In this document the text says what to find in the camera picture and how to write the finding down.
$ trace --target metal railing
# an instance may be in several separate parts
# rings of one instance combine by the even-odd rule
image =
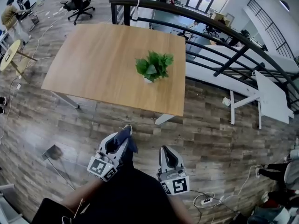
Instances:
[[[124,9],[124,25],[130,26],[131,19],[132,19],[131,8],[137,6],[138,0],[109,0],[109,2],[111,4],[113,24],[119,24],[119,21],[118,21],[118,18],[117,18],[117,13],[115,11],[117,9],[117,6],[123,6],[123,9]],[[196,62],[194,60],[191,60],[189,58],[186,58],[186,62],[195,64],[197,66],[200,66],[200,67],[203,67],[203,68],[206,68],[206,69],[209,69],[209,70],[213,70],[215,77],[220,75],[220,74],[223,74],[225,76],[228,76],[232,79],[238,80],[239,82],[242,82],[242,83],[244,83],[244,84],[246,84],[246,85],[248,85],[248,86],[250,86],[254,89],[257,89],[257,90],[258,90],[258,87],[257,87],[256,80],[254,79],[253,72],[255,70],[259,70],[263,74],[266,74],[266,75],[268,75],[269,77],[271,77],[275,80],[277,85],[286,92],[288,106],[296,114],[299,113],[299,105],[297,103],[294,103],[294,100],[297,99],[295,94],[292,91],[290,91],[288,89],[287,85],[284,84],[281,81],[281,78],[283,77],[283,79],[286,80],[286,82],[292,86],[292,88],[295,90],[295,92],[299,94],[299,89],[293,83],[290,76],[270,56],[268,56],[258,46],[256,46],[252,42],[250,42],[247,38],[245,38],[241,34],[235,32],[234,30],[230,29],[229,27],[227,27],[227,26],[221,24],[220,22],[217,22],[217,21],[215,21],[215,20],[213,20],[213,19],[211,19],[207,16],[204,16],[204,15],[201,15],[197,12],[194,12],[194,11],[182,8],[182,7],[177,7],[177,6],[174,6],[174,5],[171,5],[171,4],[166,4],[166,3],[163,3],[163,2],[152,1],[152,0],[140,0],[139,7],[164,11],[164,12],[172,13],[172,14],[175,14],[175,15],[180,15],[180,16],[183,16],[183,17],[187,17],[187,18],[190,18],[190,19],[193,19],[193,20],[197,20],[201,23],[212,26],[213,28],[223,32],[224,34],[227,34],[228,36],[230,36],[232,38],[237,39],[239,42],[241,42],[244,45],[240,50],[236,49],[235,47],[231,47],[227,43],[219,41],[218,39],[216,39],[214,37],[208,36],[206,34],[203,34],[201,32],[198,32],[198,31],[195,31],[195,30],[192,30],[192,29],[188,29],[186,27],[182,27],[182,26],[179,26],[179,25],[176,25],[176,24],[173,24],[173,23],[168,23],[168,22],[165,22],[165,21],[159,21],[159,20],[155,20],[155,19],[149,19],[149,18],[143,18],[143,17],[138,18],[138,21],[144,21],[144,22],[159,24],[159,25],[168,26],[168,27],[172,27],[172,28],[176,28],[176,29],[180,29],[180,30],[183,30],[183,31],[186,31],[186,32],[193,33],[194,35],[198,35],[200,37],[203,37],[203,38],[206,38],[208,40],[214,41],[217,44],[225,46],[226,48],[234,51],[235,54],[232,57],[229,57],[229,56],[227,56],[227,55],[225,55],[225,54],[223,54],[219,51],[216,51],[214,49],[206,47],[202,44],[198,44],[198,43],[195,43],[195,42],[192,42],[192,41],[186,41],[187,44],[190,44],[192,46],[208,50],[208,51],[213,52],[214,54],[217,54],[217,55],[219,55],[221,57],[224,57],[228,60],[226,63],[221,63],[221,62],[216,61],[214,59],[211,59],[209,57],[202,56],[200,54],[197,54],[197,53],[194,53],[194,52],[191,52],[191,51],[186,51],[186,54],[192,55],[192,56],[195,56],[195,57],[199,57],[199,58],[202,58],[202,59],[210,61],[210,62],[213,62],[214,64],[219,65],[220,68],[211,67],[211,66]],[[266,69],[265,65],[263,63],[258,63],[257,61],[253,60],[251,57],[246,55],[245,52],[249,49],[251,49],[252,51],[257,53],[261,58],[263,58],[265,61],[267,61],[273,67],[273,70]],[[241,63],[240,61],[238,61],[238,59],[240,57],[247,58],[249,61],[251,61],[253,64],[255,64],[256,67],[251,68],[251,67],[248,67],[247,65]],[[242,66],[243,69],[241,70],[241,69],[231,67],[231,65],[233,63],[236,63],[236,64]]]
[[[292,53],[289,44],[286,42],[284,36],[282,35],[278,27],[275,25],[271,17],[268,16],[268,14],[262,9],[262,7],[255,0],[250,0],[247,6],[251,9],[251,11],[257,17],[257,19],[264,26],[265,30],[273,40],[277,52],[281,56],[294,59],[295,57],[294,54]]]

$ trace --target black office chair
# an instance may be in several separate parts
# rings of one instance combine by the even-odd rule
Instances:
[[[64,9],[66,9],[68,12],[69,11],[74,11],[72,16],[69,16],[67,19],[70,21],[71,17],[76,16],[76,19],[74,21],[74,25],[76,26],[76,21],[79,18],[80,15],[86,14],[89,15],[90,18],[93,16],[90,13],[87,13],[86,11],[89,9],[92,9],[93,11],[95,10],[94,7],[88,7],[91,3],[91,0],[86,0],[83,2],[83,0],[71,0],[69,1],[62,1],[60,2],[64,4]]]
[[[204,29],[204,34],[207,33],[209,36],[213,36],[216,34],[216,31],[212,26],[206,25],[206,29]]]

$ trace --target table top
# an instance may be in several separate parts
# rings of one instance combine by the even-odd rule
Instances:
[[[289,108],[285,92],[260,72],[255,71],[260,93],[261,113],[264,116],[289,123]]]
[[[17,40],[15,41],[10,47],[9,49],[6,51],[2,61],[1,61],[1,65],[0,65],[0,71],[5,70],[5,68],[10,64],[10,62],[13,60],[15,54],[17,53],[19,47],[20,47],[21,41]]]
[[[173,54],[168,78],[145,83],[135,67],[148,51]],[[183,116],[185,39],[111,24],[77,25],[56,55],[42,89],[153,112]]]

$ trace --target green plant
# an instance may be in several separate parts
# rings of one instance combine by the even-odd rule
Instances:
[[[172,54],[159,54],[154,51],[149,51],[146,59],[136,59],[137,72],[143,75],[148,80],[154,82],[157,78],[168,77],[167,67],[173,62]]]

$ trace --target white desk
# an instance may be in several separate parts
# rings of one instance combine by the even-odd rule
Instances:
[[[7,49],[9,48],[9,45],[5,42],[5,38],[7,37],[7,35],[8,35],[8,32],[6,31],[6,33],[5,34],[1,34],[0,35],[0,46],[5,50],[5,51],[7,51]]]
[[[230,91],[231,124],[235,124],[235,109],[252,101],[258,101],[259,128],[262,128],[262,116],[289,123],[289,108],[285,92],[271,80],[255,71],[258,92],[237,103],[234,101],[234,92]]]

